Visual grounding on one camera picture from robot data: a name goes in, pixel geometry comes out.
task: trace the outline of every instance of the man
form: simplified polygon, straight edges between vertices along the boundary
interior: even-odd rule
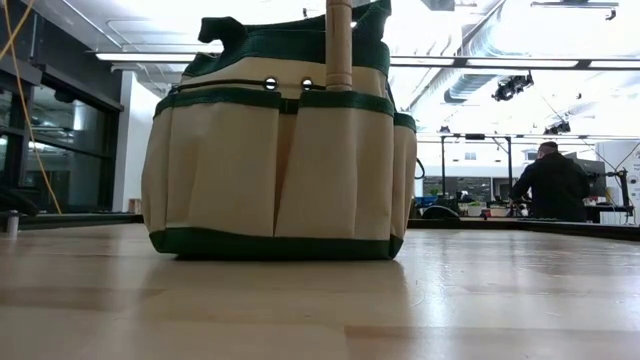
[[[531,188],[535,218],[585,222],[584,198],[589,196],[587,174],[558,152],[558,144],[545,142],[538,160],[527,166],[511,190],[511,200],[522,198]]]

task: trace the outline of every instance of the green trim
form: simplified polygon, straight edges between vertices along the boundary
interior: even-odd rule
[[[149,235],[160,253],[211,260],[391,260],[403,240],[285,238],[203,228],[169,228]]]
[[[395,113],[393,116],[393,125],[408,127],[413,130],[413,132],[417,131],[416,121],[409,114]]]
[[[218,57],[199,53],[184,71],[185,76],[210,74],[246,57],[325,63],[324,32],[260,30],[248,34],[242,45],[225,49]],[[381,41],[353,37],[353,66],[389,73],[390,52]]]
[[[280,108],[281,94],[274,91],[253,90],[244,88],[219,87],[171,94],[162,99],[156,106],[154,117],[166,108],[191,106],[195,104],[214,104],[219,102]]]
[[[235,87],[218,87],[170,94],[156,106],[154,117],[167,108],[195,104],[232,104],[278,109],[281,114],[295,115],[300,107],[308,108],[353,108],[379,112],[393,116],[394,126],[404,126],[416,132],[416,123],[410,115],[394,113],[391,101],[378,96],[353,91],[305,91],[298,99],[283,99],[276,91],[254,90]]]
[[[389,73],[389,48],[381,42],[384,24],[391,15],[391,1],[379,0],[356,7],[352,19],[353,66]],[[297,60],[324,64],[325,16],[278,24],[242,25],[230,17],[203,18],[198,39],[209,43],[220,39],[220,56],[198,54],[184,72],[201,76],[218,71],[245,57]]]
[[[379,112],[393,116],[389,99],[354,91],[305,91],[300,95],[300,107],[352,108]]]

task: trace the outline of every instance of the light fixture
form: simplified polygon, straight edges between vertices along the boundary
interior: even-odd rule
[[[520,68],[540,68],[540,67],[561,67],[571,68],[578,65],[577,60],[553,60],[553,59],[508,59],[508,58],[485,58],[469,59],[467,67],[520,67]]]
[[[131,63],[185,63],[195,58],[193,53],[96,53],[102,61]]]
[[[430,56],[392,56],[391,66],[443,67],[453,65],[454,58]]]
[[[640,70],[640,62],[632,59],[629,61],[621,60],[595,60],[589,64],[589,67],[593,68],[625,68],[625,69],[638,69]]]
[[[215,58],[219,52],[201,53]],[[188,64],[195,53],[99,52],[96,57],[113,63]],[[640,69],[640,59],[544,59],[477,58],[454,56],[391,56],[391,67],[507,70],[598,70],[633,71]]]
[[[531,7],[571,8],[571,9],[608,9],[620,6],[617,1],[534,1]]]

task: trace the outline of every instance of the metal grommet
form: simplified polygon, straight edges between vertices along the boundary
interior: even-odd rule
[[[313,88],[313,81],[311,78],[305,78],[302,80],[302,91],[309,91]]]
[[[264,88],[265,90],[273,91],[278,88],[278,80],[273,76],[269,76],[264,79]]]

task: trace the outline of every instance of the cable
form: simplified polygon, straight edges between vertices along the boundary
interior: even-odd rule
[[[420,179],[424,179],[425,178],[425,172],[424,172],[424,166],[422,166],[422,161],[420,161],[420,159],[416,158],[416,163],[418,164],[418,166],[420,167],[420,169],[422,170],[422,175],[416,177],[414,175],[414,180],[420,180]]]
[[[11,32],[11,26],[9,25],[9,18],[7,17],[7,30],[9,31],[7,35],[9,35],[9,41],[7,41],[7,44],[4,46],[4,48],[2,48],[2,51],[0,51],[0,59],[4,57],[4,54],[7,53],[10,47],[13,47],[13,42],[15,41],[16,36],[18,36],[18,32],[20,32],[20,29],[22,29],[22,26],[24,25],[25,21],[27,21],[27,19],[29,18],[29,13],[31,12],[31,8],[33,7],[33,4],[35,4],[35,2],[36,0],[31,0],[29,2],[29,4],[27,5],[27,10],[22,15],[22,18],[18,22],[18,26],[16,26],[16,29],[14,32]],[[8,0],[5,0],[4,2],[4,8],[7,9],[6,12],[8,13],[9,12]]]
[[[584,139],[580,139],[582,140],[582,142],[587,145],[589,147],[589,149],[591,149],[591,151],[593,151],[596,156],[598,156],[600,158],[600,160],[602,160],[605,164],[609,165],[609,167],[611,167],[613,169],[613,171],[616,171],[615,166],[611,165],[610,162],[607,161],[607,159],[604,158],[604,156],[600,155],[599,152],[596,151],[596,149],[593,148],[593,145],[589,144],[588,142],[586,142]]]
[[[538,90],[538,87],[534,85],[533,88],[536,90],[538,95],[540,95],[540,98],[542,99],[542,101],[544,101],[544,103],[547,104],[549,109],[551,109],[551,111],[553,111],[553,113],[556,114],[556,117],[560,121],[564,121],[564,118],[562,116],[560,116],[560,114],[558,114],[558,112],[556,111],[556,109],[553,108],[553,106],[551,106],[551,104],[547,101],[547,98],[545,98],[544,95],[542,95],[542,92],[540,90]]]
[[[33,3],[35,3],[35,0],[31,0],[31,2],[29,3],[29,7],[27,7],[27,11],[25,12],[25,14],[23,15],[22,19],[26,19],[27,16],[29,15],[29,12],[31,11],[31,7],[33,6]],[[15,48],[13,46],[13,39],[15,39],[15,35],[18,33],[18,31],[20,31],[20,26],[22,26],[22,24],[24,23],[24,21],[22,21],[18,27],[16,27],[15,31],[12,33],[11,32],[11,19],[9,16],[9,4],[8,2],[5,2],[4,4],[4,17],[5,20],[7,22],[7,32],[10,35],[9,37],[9,43],[7,44],[7,46],[5,46],[5,48],[11,48],[11,57],[13,58],[13,67],[16,71],[16,79],[18,82],[18,91],[20,92],[20,102],[22,103],[22,111],[24,113],[24,119],[27,122],[27,127],[29,128],[29,136],[30,136],[30,140],[33,143],[33,152],[36,155],[36,160],[38,161],[38,165],[40,166],[40,172],[42,173],[42,177],[44,178],[44,183],[47,186],[47,189],[49,190],[49,194],[51,195],[51,198],[53,199],[53,203],[56,206],[56,210],[58,211],[58,214],[62,214],[62,210],[60,209],[60,205],[58,204],[58,199],[56,198],[56,194],[53,191],[53,188],[51,187],[51,183],[49,182],[49,178],[47,177],[47,172],[44,169],[44,165],[42,164],[42,159],[40,159],[40,153],[38,152],[38,147],[36,146],[36,140],[35,137],[33,136],[33,127],[31,126],[31,116],[29,115],[29,109],[27,107],[27,101],[25,100],[25,96],[24,96],[24,90],[22,89],[22,81],[21,81],[21,77],[20,77],[20,68],[18,66],[18,60],[16,59],[16,52],[15,52]]]
[[[631,154],[633,154],[634,151],[636,151],[636,149],[638,148],[638,146],[640,146],[640,141],[638,141],[638,143],[636,144],[636,146],[633,147],[633,149],[631,149],[631,152],[629,152],[629,154],[627,156],[625,156],[624,159],[622,159],[622,161],[620,161],[620,163],[618,164],[618,166],[616,166],[615,168],[613,168],[614,171],[618,171],[618,168],[620,167],[620,165],[622,165],[625,161],[627,161],[627,159],[629,158],[629,156],[631,156]]]

